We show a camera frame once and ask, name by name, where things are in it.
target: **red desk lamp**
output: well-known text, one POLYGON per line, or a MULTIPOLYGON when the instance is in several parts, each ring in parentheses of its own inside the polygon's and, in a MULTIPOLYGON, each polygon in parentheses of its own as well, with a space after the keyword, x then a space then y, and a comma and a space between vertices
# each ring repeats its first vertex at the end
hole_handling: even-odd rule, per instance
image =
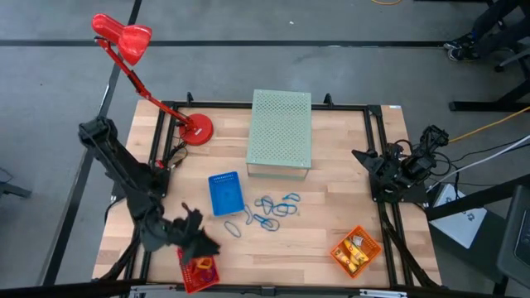
POLYGON ((151 40, 152 30, 141 25, 124 26, 111 17, 99 13, 92 19, 92 28, 101 36, 94 40, 107 52, 116 62, 120 69, 131 80, 136 91, 145 99, 154 103, 162 111, 169 113, 181 122, 179 134, 184 142, 189 145, 198 146, 206 143, 214 134, 214 126, 211 120, 203 114, 191 114, 186 116, 168 108, 164 103, 155 99, 137 77, 118 57, 111 47, 111 42, 118 46, 119 53, 130 65, 135 65, 146 51, 151 40))

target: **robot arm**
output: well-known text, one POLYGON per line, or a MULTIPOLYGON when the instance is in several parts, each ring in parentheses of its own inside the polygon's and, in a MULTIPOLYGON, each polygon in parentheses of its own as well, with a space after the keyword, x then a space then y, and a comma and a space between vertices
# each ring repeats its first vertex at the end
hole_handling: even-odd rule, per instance
POLYGON ((361 152, 353 150, 355 158, 375 178, 386 201, 399 201, 403 193, 414 185, 421 184, 436 168, 435 155, 438 147, 449 142, 449 135, 440 128, 427 127, 420 138, 420 143, 413 148, 406 140, 386 145, 381 156, 375 151, 361 152), (403 147, 398 143, 406 142, 411 155, 403 155, 403 147))
POLYGON ((219 244, 199 229, 202 214, 190 210, 186 219, 164 219, 161 198, 166 193, 164 180, 169 178, 167 167, 151 168, 138 162, 118 141, 118 132, 112 120, 97 117, 79 125, 79 139, 89 154, 100 161, 107 176, 114 180, 127 199, 131 219, 139 229, 140 240, 149 252, 162 245, 175 244, 183 248, 184 260, 219 254, 219 244))

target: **red basket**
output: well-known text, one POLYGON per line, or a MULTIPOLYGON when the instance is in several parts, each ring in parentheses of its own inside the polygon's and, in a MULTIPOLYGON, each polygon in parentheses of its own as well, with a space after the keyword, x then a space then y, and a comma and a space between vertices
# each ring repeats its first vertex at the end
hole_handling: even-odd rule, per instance
POLYGON ((219 283, 219 273, 213 257, 211 257, 212 267, 210 269, 199 269, 195 268, 194 260, 191 260, 187 265, 182 264, 183 253, 180 248, 176 249, 176 255, 179 257, 186 293, 192 294, 219 283))

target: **person's foot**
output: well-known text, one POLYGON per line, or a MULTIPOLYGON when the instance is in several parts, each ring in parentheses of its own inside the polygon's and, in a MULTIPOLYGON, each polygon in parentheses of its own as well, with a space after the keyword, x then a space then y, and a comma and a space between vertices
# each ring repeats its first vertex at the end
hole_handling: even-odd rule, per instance
POLYGON ((453 61, 471 62, 480 59, 474 48, 452 49, 447 51, 447 56, 453 61))
POLYGON ((475 43, 475 40, 473 39, 473 34, 470 32, 464 36, 461 36, 453 41, 448 41, 444 44, 444 47, 447 50, 454 50, 454 49, 463 49, 463 48, 469 48, 473 46, 475 43))

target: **orange basket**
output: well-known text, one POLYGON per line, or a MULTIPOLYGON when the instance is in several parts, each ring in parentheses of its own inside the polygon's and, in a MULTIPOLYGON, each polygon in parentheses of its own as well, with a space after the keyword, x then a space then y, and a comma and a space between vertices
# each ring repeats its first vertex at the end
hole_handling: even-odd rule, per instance
POLYGON ((346 237, 342 238, 339 244, 333 247, 333 249, 330 252, 330 255, 337 262, 337 264, 340 265, 340 267, 344 270, 344 272, 348 274, 348 276, 350 276, 351 278, 355 278, 359 274, 361 274, 361 272, 364 269, 366 269, 366 267, 368 267, 369 263, 371 263, 374 260, 374 258, 376 258, 376 256, 379 255, 379 253, 381 253, 381 247, 378 245, 378 243, 375 242, 375 240, 373 240, 370 237, 370 235, 366 233, 366 231, 364 231, 363 227, 357 226, 353 230, 351 230, 351 232, 349 232, 348 235, 346 235, 346 237), (357 248, 360 249, 361 252, 363 252, 366 255, 366 257, 369 258, 367 262, 364 262, 363 264, 359 265, 357 267, 357 270, 355 270, 355 272, 351 272, 348 266, 344 264, 343 262, 339 261, 333 254, 333 251, 336 248, 340 248, 340 250, 349 258, 351 253, 346 248, 344 244, 344 240, 348 238, 351 241, 353 236, 359 236, 363 238, 363 242, 361 243, 361 246, 357 248))

